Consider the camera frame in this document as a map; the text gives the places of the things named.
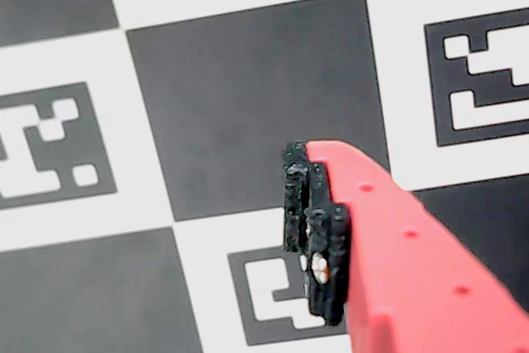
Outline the orange-red gripper finger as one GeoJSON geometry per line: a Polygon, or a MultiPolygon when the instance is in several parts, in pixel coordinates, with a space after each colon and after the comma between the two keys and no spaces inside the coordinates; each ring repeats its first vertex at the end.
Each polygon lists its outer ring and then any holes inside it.
{"type": "Polygon", "coordinates": [[[283,163],[283,247],[353,351],[527,351],[527,311],[379,163],[343,141],[291,141],[283,163]]]}

